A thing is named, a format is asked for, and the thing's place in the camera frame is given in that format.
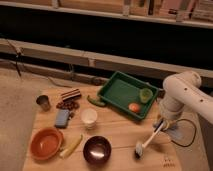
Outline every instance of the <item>concrete floor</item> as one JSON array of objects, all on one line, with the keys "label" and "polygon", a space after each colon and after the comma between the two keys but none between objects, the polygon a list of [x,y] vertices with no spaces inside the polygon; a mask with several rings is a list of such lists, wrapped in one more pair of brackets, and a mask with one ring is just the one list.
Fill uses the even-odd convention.
[{"label": "concrete floor", "polygon": [[[54,80],[72,87],[86,85]],[[42,90],[53,87],[56,88],[44,77],[23,73],[20,78],[14,70],[0,68],[0,171],[22,170],[37,109],[35,99]],[[208,171],[198,117],[190,110],[186,110],[183,117],[190,118],[198,127],[198,135],[191,147],[174,145],[183,170]]]}]

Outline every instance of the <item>paper cup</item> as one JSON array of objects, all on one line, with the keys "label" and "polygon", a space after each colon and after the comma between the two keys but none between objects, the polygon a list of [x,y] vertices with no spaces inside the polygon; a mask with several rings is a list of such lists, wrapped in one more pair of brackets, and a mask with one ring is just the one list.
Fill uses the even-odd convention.
[{"label": "paper cup", "polygon": [[81,120],[84,123],[86,129],[92,129],[96,125],[98,114],[96,110],[92,108],[84,109],[81,112]]}]

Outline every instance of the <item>red object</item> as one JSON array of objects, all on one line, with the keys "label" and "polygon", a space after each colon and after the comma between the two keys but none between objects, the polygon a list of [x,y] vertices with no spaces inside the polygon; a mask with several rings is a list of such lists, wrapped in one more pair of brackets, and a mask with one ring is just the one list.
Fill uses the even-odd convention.
[{"label": "red object", "polygon": [[138,103],[130,103],[128,108],[134,113],[139,113],[141,110],[141,107]]},{"label": "red object", "polygon": [[63,142],[63,134],[56,128],[44,128],[37,132],[30,145],[32,157],[47,160],[54,156]]}]

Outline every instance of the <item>dark bowl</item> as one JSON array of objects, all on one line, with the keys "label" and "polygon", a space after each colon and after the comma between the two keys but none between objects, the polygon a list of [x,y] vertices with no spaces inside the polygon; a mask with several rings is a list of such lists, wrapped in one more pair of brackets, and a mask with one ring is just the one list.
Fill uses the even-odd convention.
[{"label": "dark bowl", "polygon": [[90,138],[84,145],[84,158],[92,165],[101,165],[107,162],[111,154],[109,141],[102,136]]}]

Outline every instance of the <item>terracotta bowl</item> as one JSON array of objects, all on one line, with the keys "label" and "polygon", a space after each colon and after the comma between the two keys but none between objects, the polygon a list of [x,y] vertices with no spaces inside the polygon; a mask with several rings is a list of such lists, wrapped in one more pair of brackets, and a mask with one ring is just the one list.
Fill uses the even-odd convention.
[{"label": "terracotta bowl", "polygon": [[54,156],[63,142],[63,134],[56,128],[44,128],[37,132],[30,145],[32,157],[47,160]]},{"label": "terracotta bowl", "polygon": [[102,165],[107,162],[111,155],[111,145],[102,136],[90,138],[83,149],[84,158],[92,165]]}]

